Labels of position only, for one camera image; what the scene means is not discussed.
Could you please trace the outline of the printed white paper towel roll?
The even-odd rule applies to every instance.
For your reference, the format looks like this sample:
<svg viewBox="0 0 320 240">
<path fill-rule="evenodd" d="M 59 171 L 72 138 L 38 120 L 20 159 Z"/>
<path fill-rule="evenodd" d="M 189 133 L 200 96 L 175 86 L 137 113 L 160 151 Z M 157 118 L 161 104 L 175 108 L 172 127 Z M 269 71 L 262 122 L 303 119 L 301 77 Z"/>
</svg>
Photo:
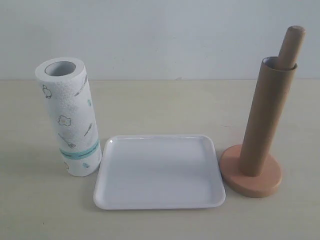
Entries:
<svg viewBox="0 0 320 240">
<path fill-rule="evenodd" d="M 100 165 L 102 150 L 84 62 L 53 58 L 41 63 L 35 76 L 68 173 L 92 174 Z"/>
</svg>

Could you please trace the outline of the brown cardboard tube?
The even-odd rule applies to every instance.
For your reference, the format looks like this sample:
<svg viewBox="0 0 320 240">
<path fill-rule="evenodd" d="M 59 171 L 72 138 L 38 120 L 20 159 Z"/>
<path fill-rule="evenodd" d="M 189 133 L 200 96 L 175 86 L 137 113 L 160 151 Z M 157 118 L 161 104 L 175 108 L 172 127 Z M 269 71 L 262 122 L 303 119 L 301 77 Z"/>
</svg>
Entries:
<svg viewBox="0 0 320 240">
<path fill-rule="evenodd" d="M 278 58 L 262 60 L 240 153 L 240 169 L 250 177 L 263 172 L 297 65 L 278 69 Z"/>
</svg>

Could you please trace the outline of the wooden paper towel holder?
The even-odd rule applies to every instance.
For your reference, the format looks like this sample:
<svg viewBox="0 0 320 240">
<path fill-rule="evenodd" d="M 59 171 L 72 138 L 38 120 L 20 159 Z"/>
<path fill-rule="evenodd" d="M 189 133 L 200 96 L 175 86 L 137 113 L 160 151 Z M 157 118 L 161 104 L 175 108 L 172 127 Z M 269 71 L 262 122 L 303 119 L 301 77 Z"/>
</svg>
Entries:
<svg viewBox="0 0 320 240">
<path fill-rule="evenodd" d="M 219 168 L 225 183 L 246 197 L 270 196 L 281 183 L 281 167 L 269 151 L 305 34 L 302 26 L 290 26 L 278 56 L 262 60 L 243 142 L 221 155 Z"/>
</svg>

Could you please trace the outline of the white rectangular plastic tray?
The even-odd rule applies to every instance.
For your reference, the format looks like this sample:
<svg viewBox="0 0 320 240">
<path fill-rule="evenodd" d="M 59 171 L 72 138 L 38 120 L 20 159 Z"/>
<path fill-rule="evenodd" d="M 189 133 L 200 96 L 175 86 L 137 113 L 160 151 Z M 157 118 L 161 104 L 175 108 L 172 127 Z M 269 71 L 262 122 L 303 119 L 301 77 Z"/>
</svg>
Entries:
<svg viewBox="0 0 320 240">
<path fill-rule="evenodd" d="M 93 192 L 102 210 L 206 209 L 225 199 L 205 135 L 118 135 L 105 143 Z"/>
</svg>

